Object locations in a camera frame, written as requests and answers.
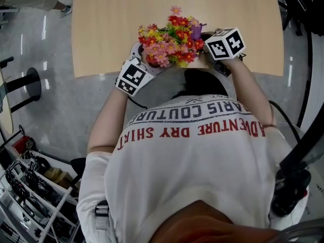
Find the wire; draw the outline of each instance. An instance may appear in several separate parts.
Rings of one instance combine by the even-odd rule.
[[[282,116],[285,118],[285,120],[287,121],[290,129],[292,130],[297,142],[299,143],[300,142],[300,137],[298,135],[298,132],[296,131],[295,127],[293,126],[293,124],[291,123],[291,121],[289,120],[288,116],[285,114],[285,112],[281,109],[281,107],[276,104],[275,102],[273,101],[269,101],[270,104],[272,104],[275,108],[277,108],[277,110],[282,114]]]
[[[128,97],[128,99],[129,99],[131,102],[135,103],[137,106],[139,106],[139,107],[141,107],[141,108],[147,110],[147,107],[146,107],[146,106],[140,105],[139,103],[135,102],[135,101],[134,101],[132,98],[130,98],[130,97]]]

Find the red flower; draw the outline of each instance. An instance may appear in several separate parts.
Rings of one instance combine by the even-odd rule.
[[[187,18],[178,17],[178,23],[182,26],[188,26],[189,21]]]
[[[157,25],[153,23],[147,27],[147,30],[157,30]]]
[[[188,41],[187,41],[186,45],[187,45],[187,47],[188,47],[189,49],[192,48],[192,46],[193,46],[193,40],[192,40],[192,38],[190,38],[190,37],[188,38]]]
[[[177,56],[178,60],[180,61],[181,59],[184,58],[184,55],[182,54],[182,52],[178,51],[175,56]]]
[[[157,61],[156,61],[154,55],[152,55],[152,56],[147,55],[147,56],[146,56],[146,61],[147,61],[148,63],[151,63],[151,64],[157,64]]]
[[[176,35],[180,38],[180,39],[184,39],[186,36],[189,37],[189,33],[183,30],[177,30],[176,31]]]
[[[172,25],[178,26],[179,25],[178,18],[179,18],[178,16],[170,15],[168,20],[169,20],[169,22],[172,23]]]
[[[200,38],[200,39],[197,39],[195,42],[194,42],[194,47],[195,47],[195,50],[200,50],[203,48],[204,46],[204,41]]]
[[[193,62],[194,58],[195,58],[194,52],[188,52],[184,55],[184,60],[187,61],[188,63]]]
[[[145,43],[145,37],[138,37],[138,40],[140,41],[141,44]]]
[[[156,38],[154,37],[149,37],[146,41],[145,44],[148,46],[151,46],[152,44],[156,43]]]

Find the white t-shirt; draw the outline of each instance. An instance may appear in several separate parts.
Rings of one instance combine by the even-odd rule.
[[[290,151],[276,128],[264,129],[236,100],[174,99],[131,119],[113,154],[88,155],[77,206],[82,231],[88,243],[149,242],[168,217],[197,200],[234,224],[289,227],[307,199],[276,222],[269,212],[276,164]],[[94,209],[105,198],[110,222],[103,236]]]

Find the flower bouquet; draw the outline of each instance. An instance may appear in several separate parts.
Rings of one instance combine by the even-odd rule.
[[[199,55],[204,46],[200,38],[202,24],[192,16],[180,17],[180,7],[171,8],[172,15],[164,28],[151,24],[147,28],[140,26],[138,40],[143,45],[147,62],[154,67],[167,67],[176,63],[187,67]]]

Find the black and white marker cube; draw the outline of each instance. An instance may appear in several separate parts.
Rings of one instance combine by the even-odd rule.
[[[153,75],[144,71],[136,63],[133,60],[126,60],[116,82],[116,87],[130,96],[135,96],[144,85],[154,78]]]
[[[246,45],[238,28],[225,28],[205,41],[214,60],[232,59],[243,52]]]

